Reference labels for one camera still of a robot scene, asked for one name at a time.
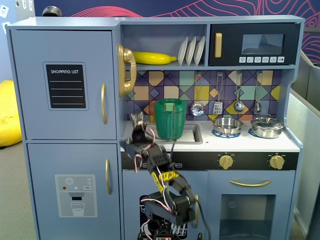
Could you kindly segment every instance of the yellow toy banana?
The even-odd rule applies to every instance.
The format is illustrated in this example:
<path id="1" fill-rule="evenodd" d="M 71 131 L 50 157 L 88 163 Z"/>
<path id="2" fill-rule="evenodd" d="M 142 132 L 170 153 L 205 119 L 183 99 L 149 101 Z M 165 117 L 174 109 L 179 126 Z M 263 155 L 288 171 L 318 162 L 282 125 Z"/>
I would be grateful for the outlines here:
<path id="1" fill-rule="evenodd" d="M 137 64 L 165 65 L 177 60 L 175 56 L 157 52 L 134 51 L 133 55 Z"/>

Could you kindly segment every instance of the cabinet door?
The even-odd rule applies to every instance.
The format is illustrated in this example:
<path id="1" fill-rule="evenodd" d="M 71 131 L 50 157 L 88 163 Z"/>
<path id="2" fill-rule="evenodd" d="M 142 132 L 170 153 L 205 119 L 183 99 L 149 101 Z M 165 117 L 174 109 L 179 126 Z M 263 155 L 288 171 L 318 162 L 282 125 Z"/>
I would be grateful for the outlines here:
<path id="1" fill-rule="evenodd" d="M 28 153 L 42 240 L 120 239 L 116 144 L 28 144 Z"/>
<path id="2" fill-rule="evenodd" d="M 295 171 L 209 171 L 211 239 L 285 239 L 294 178 Z"/>
<path id="3" fill-rule="evenodd" d="M 207 171 L 180 171 L 186 178 L 194 194 L 198 195 L 203 211 L 207 205 Z M 141 226 L 147 221 L 144 213 L 144 205 L 140 200 L 148 195 L 158 192 L 158 188 L 147 170 L 135 173 L 133 170 L 122 172 L 123 178 L 123 209 L 124 209 L 124 239 L 136 240 L 141 231 Z M 205 235 L 205 227 L 198 213 L 198 226 L 195 222 L 190 222 L 184 226 L 171 225 L 172 230 L 180 239 L 196 240 L 198 233 Z"/>
<path id="4" fill-rule="evenodd" d="M 110 31 L 14 30 L 12 43 L 27 139 L 116 139 Z"/>

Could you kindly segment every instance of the sink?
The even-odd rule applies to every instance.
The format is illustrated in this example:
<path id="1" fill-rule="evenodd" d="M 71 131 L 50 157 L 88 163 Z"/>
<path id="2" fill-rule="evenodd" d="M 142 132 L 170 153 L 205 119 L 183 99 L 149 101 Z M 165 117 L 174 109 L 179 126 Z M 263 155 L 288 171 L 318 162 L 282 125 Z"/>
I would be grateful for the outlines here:
<path id="1" fill-rule="evenodd" d="M 171 144 L 174 141 L 173 140 L 166 140 L 159 138 L 157 127 L 155 124 L 148 124 L 148 127 L 150 127 L 155 135 L 155 142 L 161 143 L 161 144 Z M 182 136 L 176 141 L 175 144 L 202 144 L 202 136 L 200 132 L 200 127 L 197 124 L 185 124 L 183 127 L 183 133 Z"/>

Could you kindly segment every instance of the robotic arm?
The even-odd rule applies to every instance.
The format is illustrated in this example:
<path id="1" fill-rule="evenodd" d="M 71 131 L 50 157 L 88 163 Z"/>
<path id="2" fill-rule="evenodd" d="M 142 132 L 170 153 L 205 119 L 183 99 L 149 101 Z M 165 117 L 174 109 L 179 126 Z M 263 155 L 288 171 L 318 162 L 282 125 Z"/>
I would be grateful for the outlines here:
<path id="1" fill-rule="evenodd" d="M 159 191 L 144 197 L 141 202 L 145 206 L 145 214 L 149 221 L 156 222 L 159 228 L 155 231 L 154 240 L 176 239 L 171 234 L 170 225 L 163 220 L 167 220 L 177 226 L 181 226 L 195 220 L 195 211 L 192 205 L 196 203 L 196 196 L 189 186 L 187 180 L 174 169 L 166 149 L 154 143 L 153 139 L 146 137 L 145 130 L 148 129 L 144 121 L 143 113 L 131 114 L 133 132 L 131 138 L 122 143 L 122 147 L 134 160 L 135 171 L 137 166 L 146 163 L 146 168 L 151 174 Z M 169 191 L 169 186 L 177 190 L 177 196 Z M 140 233 L 138 240 L 143 239 Z"/>

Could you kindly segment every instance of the toy cup icon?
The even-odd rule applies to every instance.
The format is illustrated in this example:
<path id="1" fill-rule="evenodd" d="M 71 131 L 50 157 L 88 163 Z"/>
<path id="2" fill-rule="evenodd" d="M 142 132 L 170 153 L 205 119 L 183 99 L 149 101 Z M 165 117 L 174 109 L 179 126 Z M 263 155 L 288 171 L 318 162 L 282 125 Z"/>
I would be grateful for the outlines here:
<path id="1" fill-rule="evenodd" d="M 73 216 L 81 217 L 85 213 L 85 203 L 84 202 L 71 202 L 71 208 Z"/>

